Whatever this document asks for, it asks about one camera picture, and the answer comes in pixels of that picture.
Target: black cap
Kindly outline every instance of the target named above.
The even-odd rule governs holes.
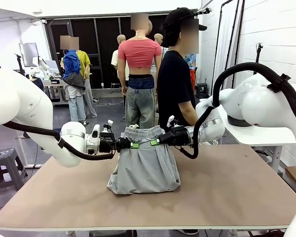
[[[166,17],[164,28],[170,28],[172,26],[180,26],[181,23],[186,19],[194,19],[195,13],[186,7],[178,7],[177,9],[171,11]],[[207,26],[198,25],[199,31],[204,31]]]

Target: pink t-shirt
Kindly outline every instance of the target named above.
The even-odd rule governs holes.
[[[150,68],[153,57],[161,54],[160,45],[151,39],[127,40],[118,47],[118,57],[130,68]]]

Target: person's hair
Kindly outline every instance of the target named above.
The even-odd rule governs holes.
[[[168,46],[175,46],[179,40],[181,28],[178,26],[169,27],[166,25],[162,26],[164,31],[164,41]]]

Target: desk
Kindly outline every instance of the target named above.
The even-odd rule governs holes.
[[[293,219],[296,194],[250,146],[200,146],[194,160],[171,150],[182,185],[162,194],[117,196],[107,189],[117,154],[73,168],[51,158],[0,211],[0,228],[251,230],[286,228]]]
[[[66,100],[66,95],[64,91],[64,81],[59,80],[59,84],[52,84],[49,80],[43,80],[43,85],[45,87],[45,91],[49,99],[51,99],[53,105],[67,105],[68,101]],[[58,91],[59,101],[58,98],[55,96],[55,91]]]
[[[275,147],[271,167],[277,172],[280,165],[282,146],[296,143],[292,131],[286,127],[237,127],[228,123],[227,113],[221,105],[218,107],[218,111],[225,128],[239,144],[251,147]]]

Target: elastic waistband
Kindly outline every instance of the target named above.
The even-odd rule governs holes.
[[[151,74],[141,74],[141,75],[135,75],[135,74],[130,74],[129,79],[142,79],[142,78],[150,78],[152,77]]]

